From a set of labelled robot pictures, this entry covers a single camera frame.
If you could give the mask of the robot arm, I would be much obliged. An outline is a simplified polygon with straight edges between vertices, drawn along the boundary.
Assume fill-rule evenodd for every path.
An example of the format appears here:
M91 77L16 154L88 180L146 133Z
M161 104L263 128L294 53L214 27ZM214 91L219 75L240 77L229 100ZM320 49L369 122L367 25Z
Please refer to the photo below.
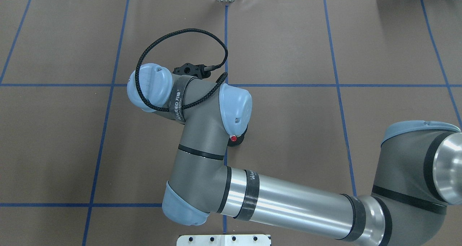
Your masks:
M461 129L440 121L401 121L386 129L370 195L350 196L224 164L228 142L244 136L252 96L224 83L137 65L130 101L183 124L162 203L186 226L211 213L314 233L360 246L420 246L461 205Z

